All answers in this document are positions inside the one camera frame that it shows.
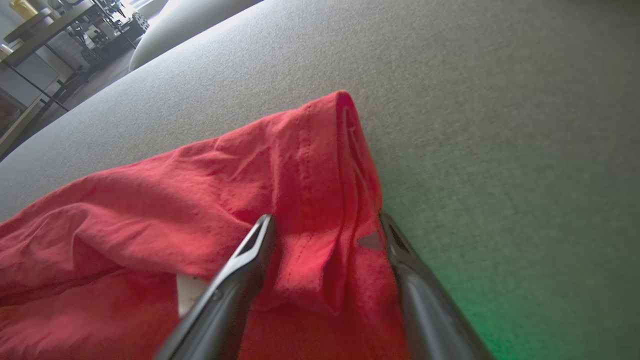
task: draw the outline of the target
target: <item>red shirt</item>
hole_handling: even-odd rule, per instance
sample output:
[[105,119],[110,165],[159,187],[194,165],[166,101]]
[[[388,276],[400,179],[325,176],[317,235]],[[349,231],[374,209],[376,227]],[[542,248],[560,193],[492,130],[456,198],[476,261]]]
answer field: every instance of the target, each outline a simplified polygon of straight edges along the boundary
[[255,221],[276,250],[241,359],[408,358],[381,190],[346,92],[97,172],[0,224],[0,357],[148,359],[175,274],[212,279]]

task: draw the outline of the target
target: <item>stitching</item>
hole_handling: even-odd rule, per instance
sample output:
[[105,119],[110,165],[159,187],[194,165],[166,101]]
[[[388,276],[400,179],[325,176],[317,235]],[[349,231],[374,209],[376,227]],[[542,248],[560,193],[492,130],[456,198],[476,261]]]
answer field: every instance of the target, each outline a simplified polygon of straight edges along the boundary
[[[304,196],[301,197],[302,204],[308,204],[309,203],[308,198],[309,198],[309,195],[311,194],[311,186],[309,185],[309,182],[308,182],[308,175],[310,173],[309,170],[310,170],[310,153],[311,153],[311,136],[310,136],[310,131],[307,129],[307,126],[308,126],[309,120],[310,120],[309,119],[309,113],[310,113],[310,105],[307,105],[305,107],[305,113],[298,118],[298,124],[301,125],[300,132],[298,133],[298,138],[299,138],[299,140],[298,140],[298,150],[300,150],[300,148],[303,147],[303,146],[307,148],[305,153],[303,153],[301,155],[302,159],[298,163],[298,172],[300,173],[300,182],[302,184],[303,194],[304,194]],[[306,144],[305,145],[302,144],[303,139],[301,137],[301,135],[304,132],[307,132],[307,139],[306,139]],[[293,273],[293,268],[295,268],[295,266],[300,262],[300,257],[302,257],[302,253],[307,248],[307,246],[311,242],[311,239],[315,235],[316,220],[313,217],[313,213],[310,210],[311,207],[308,208],[306,206],[302,206],[302,208],[305,209],[305,213],[303,215],[302,221],[304,223],[307,223],[309,221],[309,218],[311,218],[312,219],[312,228],[309,231],[309,236],[308,236],[307,242],[305,242],[305,244],[302,245],[302,247],[300,248],[300,251],[298,252],[298,256],[296,257],[295,261],[293,261],[293,263],[291,264],[291,270],[287,274],[287,282],[289,282],[289,280],[291,279],[291,275]]]

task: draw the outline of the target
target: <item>gray upholstery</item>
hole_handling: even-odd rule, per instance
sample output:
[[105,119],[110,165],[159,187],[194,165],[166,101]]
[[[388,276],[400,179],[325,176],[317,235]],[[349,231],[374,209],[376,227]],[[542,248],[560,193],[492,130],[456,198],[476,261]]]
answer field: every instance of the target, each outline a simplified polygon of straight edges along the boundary
[[632,0],[265,0],[10,154],[0,219],[343,88],[385,210],[499,359],[638,359],[639,38]]
[[133,71],[211,26],[260,0],[169,0],[142,36],[131,62]]

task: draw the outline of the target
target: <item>fabric surface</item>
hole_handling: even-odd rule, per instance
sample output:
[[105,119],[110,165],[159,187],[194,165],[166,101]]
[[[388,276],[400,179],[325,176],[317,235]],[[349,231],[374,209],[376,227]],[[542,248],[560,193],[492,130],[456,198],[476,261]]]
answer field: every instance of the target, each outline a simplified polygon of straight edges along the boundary
[[211,279],[271,213],[240,358],[407,358],[384,248],[357,243],[380,208],[346,92],[92,174],[0,225],[0,357],[149,358],[178,321],[174,274]]
[[[129,71],[260,0],[169,0],[136,47]],[[188,62],[181,66],[188,67]]]
[[349,91],[391,214],[498,359],[640,359],[640,2],[265,0],[0,162],[0,218]]

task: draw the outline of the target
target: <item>red fabric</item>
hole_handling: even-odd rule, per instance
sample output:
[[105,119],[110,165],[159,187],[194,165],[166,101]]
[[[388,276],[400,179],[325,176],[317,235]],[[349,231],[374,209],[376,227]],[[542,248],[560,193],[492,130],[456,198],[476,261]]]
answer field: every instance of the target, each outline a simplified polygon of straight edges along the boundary
[[179,321],[174,274],[211,279],[272,213],[240,358],[408,358],[385,251],[357,241],[380,208],[346,92],[84,177],[0,225],[0,357],[152,357]]

